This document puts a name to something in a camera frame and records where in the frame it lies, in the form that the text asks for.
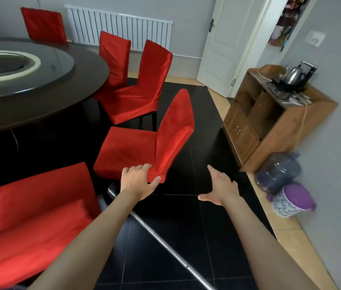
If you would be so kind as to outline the person's left hand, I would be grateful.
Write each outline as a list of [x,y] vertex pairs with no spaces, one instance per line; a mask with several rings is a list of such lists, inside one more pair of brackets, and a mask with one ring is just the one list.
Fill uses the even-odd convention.
[[148,189],[148,171],[151,164],[144,164],[141,175],[134,175],[134,167],[128,168],[128,173],[120,180],[120,194],[130,195],[136,201],[145,199],[153,192]]

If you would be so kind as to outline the person's right hand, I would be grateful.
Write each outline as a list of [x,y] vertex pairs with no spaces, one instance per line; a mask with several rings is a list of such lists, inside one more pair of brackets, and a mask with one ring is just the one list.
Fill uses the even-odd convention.
[[211,193],[216,194],[216,203],[213,204],[225,206],[230,200],[240,197],[236,181],[231,181],[224,172],[216,170],[211,165],[207,165],[207,168],[212,181]]

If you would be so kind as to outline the red covered chair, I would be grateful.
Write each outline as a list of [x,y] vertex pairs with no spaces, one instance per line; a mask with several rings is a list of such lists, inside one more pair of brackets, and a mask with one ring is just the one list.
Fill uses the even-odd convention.
[[20,8],[28,36],[36,42],[67,44],[62,15],[58,12]]
[[130,50],[130,40],[105,31],[100,32],[99,55],[109,66],[109,76],[94,94],[94,99],[100,101],[108,93],[127,87]]
[[162,184],[194,127],[191,99],[183,88],[173,98],[157,132],[111,127],[95,161],[94,173],[99,178],[120,180],[123,168],[151,164],[148,182],[160,176]]
[[47,269],[100,212],[85,162],[0,186],[0,288]]
[[157,130],[159,97],[171,67],[173,54],[149,39],[146,40],[141,57],[137,84],[112,92],[100,90],[97,100],[113,125],[134,118],[152,116],[153,131]]

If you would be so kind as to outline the person's left forearm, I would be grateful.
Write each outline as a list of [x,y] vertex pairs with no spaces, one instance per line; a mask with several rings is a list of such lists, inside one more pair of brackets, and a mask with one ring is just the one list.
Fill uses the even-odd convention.
[[93,290],[130,211],[150,194],[120,193],[27,290]]

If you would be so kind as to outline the person's right forearm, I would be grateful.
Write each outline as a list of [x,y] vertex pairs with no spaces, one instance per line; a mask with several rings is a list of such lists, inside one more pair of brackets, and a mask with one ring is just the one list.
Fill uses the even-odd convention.
[[259,290],[319,290],[243,198],[229,194],[221,202],[240,237]]

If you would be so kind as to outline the metal pole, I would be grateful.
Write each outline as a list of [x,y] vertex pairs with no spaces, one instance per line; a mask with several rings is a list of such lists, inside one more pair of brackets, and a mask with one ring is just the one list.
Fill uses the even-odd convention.
[[131,216],[204,290],[216,290],[196,196],[152,194],[135,206]]

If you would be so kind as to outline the clear blue water jug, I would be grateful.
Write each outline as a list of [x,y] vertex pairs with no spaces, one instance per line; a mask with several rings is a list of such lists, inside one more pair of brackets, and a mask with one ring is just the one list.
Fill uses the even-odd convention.
[[274,196],[285,186],[293,182],[301,172],[298,162],[299,153],[275,152],[254,173],[256,185],[268,195]]

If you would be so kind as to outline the white bin with purple lid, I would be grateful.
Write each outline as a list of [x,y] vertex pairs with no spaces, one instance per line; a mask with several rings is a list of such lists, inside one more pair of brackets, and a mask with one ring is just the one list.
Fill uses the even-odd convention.
[[315,211],[317,207],[309,191],[298,182],[287,184],[275,195],[267,194],[266,198],[274,213],[284,219],[303,211]]

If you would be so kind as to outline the round dark wooden table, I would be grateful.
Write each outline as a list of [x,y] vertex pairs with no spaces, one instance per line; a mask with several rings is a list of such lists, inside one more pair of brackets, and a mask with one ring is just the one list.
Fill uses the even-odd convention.
[[47,86],[0,97],[0,131],[40,121],[88,99],[104,84],[109,75],[109,66],[105,60],[78,44],[35,43],[51,45],[65,51],[74,59],[75,67],[67,76]]

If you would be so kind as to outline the brown wooden cabinet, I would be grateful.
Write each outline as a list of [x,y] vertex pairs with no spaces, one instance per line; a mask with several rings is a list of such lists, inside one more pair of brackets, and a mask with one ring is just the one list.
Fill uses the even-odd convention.
[[282,104],[266,84],[284,72],[274,64],[248,69],[226,114],[222,128],[241,172],[256,172],[274,152],[294,151],[338,107],[310,84],[302,93],[312,104]]

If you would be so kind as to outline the black tea tray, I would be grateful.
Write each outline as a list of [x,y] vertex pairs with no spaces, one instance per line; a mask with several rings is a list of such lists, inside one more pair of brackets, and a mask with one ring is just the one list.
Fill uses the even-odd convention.
[[281,100],[288,100],[294,94],[299,94],[305,90],[307,80],[304,78],[279,78],[272,79],[266,85],[272,94]]

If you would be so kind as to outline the papers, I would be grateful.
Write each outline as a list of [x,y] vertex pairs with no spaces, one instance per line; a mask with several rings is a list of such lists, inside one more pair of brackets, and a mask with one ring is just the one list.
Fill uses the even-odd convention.
[[282,100],[282,104],[294,106],[308,106],[312,104],[310,97],[302,93],[291,93],[287,99]]

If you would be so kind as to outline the steel kettle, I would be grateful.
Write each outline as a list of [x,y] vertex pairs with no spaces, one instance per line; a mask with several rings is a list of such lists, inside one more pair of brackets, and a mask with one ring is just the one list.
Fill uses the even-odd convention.
[[316,70],[317,67],[311,63],[301,61],[298,66],[287,69],[286,73],[280,77],[280,80],[291,86],[305,85],[312,78]]

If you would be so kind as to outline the white door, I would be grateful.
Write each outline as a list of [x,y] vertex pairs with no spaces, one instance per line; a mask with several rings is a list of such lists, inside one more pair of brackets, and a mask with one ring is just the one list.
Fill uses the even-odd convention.
[[234,85],[236,70],[267,0],[216,0],[197,81],[223,97]]

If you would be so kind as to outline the white wall radiator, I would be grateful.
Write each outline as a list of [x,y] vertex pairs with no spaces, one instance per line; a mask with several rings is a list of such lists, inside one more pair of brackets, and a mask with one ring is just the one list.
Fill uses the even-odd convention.
[[170,50],[174,22],[110,11],[65,5],[73,42],[100,46],[101,31],[131,41],[133,51],[142,52],[147,40]]

